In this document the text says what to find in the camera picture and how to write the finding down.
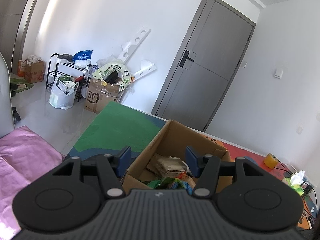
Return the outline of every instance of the pink fabric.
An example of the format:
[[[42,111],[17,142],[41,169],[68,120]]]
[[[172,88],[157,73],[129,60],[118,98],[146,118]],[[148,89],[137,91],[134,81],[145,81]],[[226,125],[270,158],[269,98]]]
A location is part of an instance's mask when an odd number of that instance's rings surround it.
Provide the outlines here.
[[[59,152],[26,126],[0,139],[0,239],[10,239],[20,230],[12,212],[14,196],[62,159]]]

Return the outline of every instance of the light switch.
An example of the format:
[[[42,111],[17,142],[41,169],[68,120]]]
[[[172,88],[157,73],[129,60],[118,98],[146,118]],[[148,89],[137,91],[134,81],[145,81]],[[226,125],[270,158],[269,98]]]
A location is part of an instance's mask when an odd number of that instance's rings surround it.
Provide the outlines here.
[[[247,64],[248,64],[247,62],[243,61],[243,62],[241,62],[241,67],[246,67]]]
[[[277,69],[275,77],[281,79],[282,78],[282,74],[283,74],[283,70],[282,69]]]

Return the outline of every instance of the panda swim ring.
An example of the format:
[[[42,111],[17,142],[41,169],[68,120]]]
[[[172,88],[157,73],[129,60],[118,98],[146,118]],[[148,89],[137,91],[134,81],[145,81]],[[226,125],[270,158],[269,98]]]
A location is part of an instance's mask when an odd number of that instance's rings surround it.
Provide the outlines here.
[[[119,83],[115,84],[115,85],[120,86],[119,92],[121,92],[122,90],[126,89],[129,86],[129,84],[131,83],[131,74],[125,65],[120,64],[118,62],[110,62],[110,63],[102,66],[97,71],[95,71],[92,74],[92,76],[95,79],[99,79],[101,81],[104,81],[103,78],[105,76],[108,76],[113,70],[116,70],[118,73],[120,72],[123,76],[122,80]]]

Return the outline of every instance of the packing tape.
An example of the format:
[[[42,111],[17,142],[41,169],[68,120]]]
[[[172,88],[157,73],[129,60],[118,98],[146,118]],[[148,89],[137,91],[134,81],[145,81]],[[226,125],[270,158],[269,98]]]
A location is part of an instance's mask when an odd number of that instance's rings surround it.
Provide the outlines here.
[[[274,157],[271,153],[269,153],[263,160],[264,164],[270,168],[270,169],[274,169],[277,164],[279,163],[279,161],[277,160],[276,157]]]

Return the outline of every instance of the wire basket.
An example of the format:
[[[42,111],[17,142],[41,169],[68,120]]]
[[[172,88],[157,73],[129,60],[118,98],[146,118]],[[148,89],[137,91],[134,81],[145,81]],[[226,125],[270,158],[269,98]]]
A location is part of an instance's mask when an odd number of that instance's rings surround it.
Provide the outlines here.
[[[62,92],[64,92],[66,95],[69,94],[70,91],[71,91],[71,89],[72,89],[72,87],[66,86],[66,85],[65,85],[64,83],[62,83],[62,81],[60,81],[59,79],[58,79],[58,81],[57,81],[57,87],[60,88],[60,90],[61,90]]]

